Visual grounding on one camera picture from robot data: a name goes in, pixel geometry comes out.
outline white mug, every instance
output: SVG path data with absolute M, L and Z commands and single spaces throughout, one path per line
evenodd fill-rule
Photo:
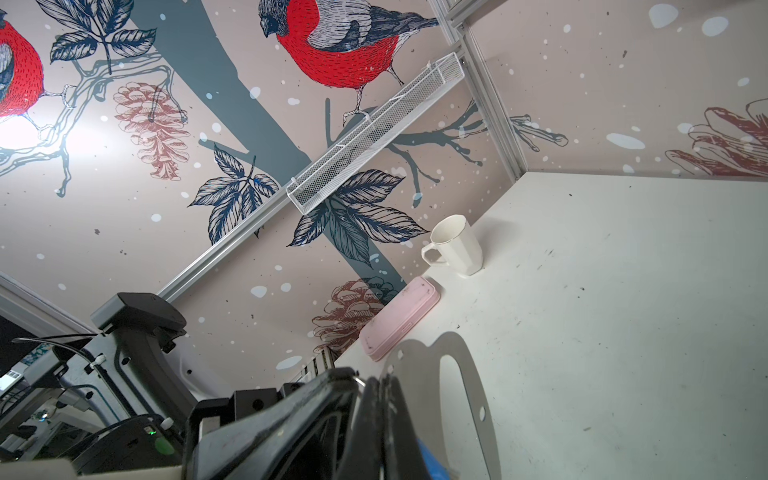
M 422 258 L 429 265 L 445 265 L 461 275 L 472 275 L 482 268 L 482 249 L 464 215 L 451 215 L 438 223 L 429 235 L 432 241 L 422 248 Z M 427 259 L 427 252 L 437 250 L 441 258 Z

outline pine cone illustration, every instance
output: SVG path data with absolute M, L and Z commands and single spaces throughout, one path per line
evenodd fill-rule
M 325 306 L 328 315 L 316 316 L 315 336 L 323 346 L 343 353 L 357 340 L 362 329 L 384 305 L 397 295 L 390 283 L 378 277 L 352 280 L 333 289 L 331 302 Z
M 142 146 L 139 158 L 155 168 L 150 175 L 161 180 L 181 180 L 178 162 L 189 160 L 189 154 L 184 152 L 187 145 L 181 140 L 190 136 L 182 130 L 187 112 L 157 85 L 132 81 L 120 87 L 113 98 L 118 103 L 115 118 L 120 121 L 120 129 L 132 133 L 131 141 Z

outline white cable clip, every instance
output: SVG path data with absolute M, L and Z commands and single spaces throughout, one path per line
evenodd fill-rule
M 107 357 L 104 356 L 103 353 L 100 353 L 99 356 L 96 357 L 96 360 L 88 364 L 91 368 L 95 368 L 96 365 L 101 365 L 102 363 L 107 361 Z

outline white wire basket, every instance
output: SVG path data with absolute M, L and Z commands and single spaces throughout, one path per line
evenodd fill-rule
M 286 185 L 303 215 L 320 205 L 344 182 L 464 78 L 456 53 L 440 58 L 397 95 L 366 116 L 320 159 Z

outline pink case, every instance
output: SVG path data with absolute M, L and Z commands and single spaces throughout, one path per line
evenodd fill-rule
M 365 353 L 379 361 L 440 300 L 440 293 L 417 276 L 360 330 Z

